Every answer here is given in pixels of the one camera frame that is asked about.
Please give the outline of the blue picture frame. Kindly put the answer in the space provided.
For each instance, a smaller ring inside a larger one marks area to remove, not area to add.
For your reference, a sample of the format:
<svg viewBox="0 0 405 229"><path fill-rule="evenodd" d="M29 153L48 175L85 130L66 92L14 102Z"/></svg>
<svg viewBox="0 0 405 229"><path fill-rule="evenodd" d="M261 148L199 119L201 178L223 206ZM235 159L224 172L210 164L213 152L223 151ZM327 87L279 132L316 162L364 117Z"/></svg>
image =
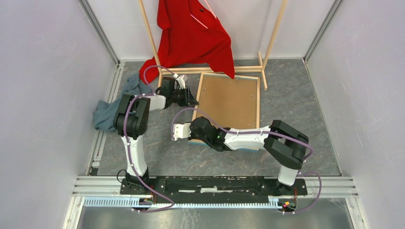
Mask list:
<svg viewBox="0 0 405 229"><path fill-rule="evenodd" d="M260 78L220 73L202 73L196 96L198 111L192 119L206 113L222 127L257 129L260 119Z"/></svg>

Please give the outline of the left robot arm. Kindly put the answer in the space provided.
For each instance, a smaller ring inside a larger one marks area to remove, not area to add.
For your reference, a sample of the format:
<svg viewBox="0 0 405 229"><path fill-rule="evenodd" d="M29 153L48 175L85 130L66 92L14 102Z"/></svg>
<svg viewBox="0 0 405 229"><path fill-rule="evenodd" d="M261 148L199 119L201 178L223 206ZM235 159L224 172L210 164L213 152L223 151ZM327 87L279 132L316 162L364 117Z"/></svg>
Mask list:
<svg viewBox="0 0 405 229"><path fill-rule="evenodd" d="M125 146L127 169L121 181L124 191L145 194L149 191L148 166L144 157L143 140L148 128L150 111L163 110L172 104L179 107L198 105L186 85L186 75L164 77L161 86L150 94L123 94L113 125Z"/></svg>

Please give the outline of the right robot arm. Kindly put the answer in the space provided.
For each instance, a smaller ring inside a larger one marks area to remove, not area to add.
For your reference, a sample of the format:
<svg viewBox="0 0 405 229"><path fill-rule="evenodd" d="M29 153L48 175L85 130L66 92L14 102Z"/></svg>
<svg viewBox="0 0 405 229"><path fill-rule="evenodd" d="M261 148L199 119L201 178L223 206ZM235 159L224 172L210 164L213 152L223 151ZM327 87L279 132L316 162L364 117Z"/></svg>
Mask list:
<svg viewBox="0 0 405 229"><path fill-rule="evenodd" d="M216 127L208 118L198 117L191 122L190 132L190 140L200 140L218 152L266 150L280 164L276 189L282 195L295 189L297 174L313 153L309 138L281 120L257 129L235 129Z"/></svg>

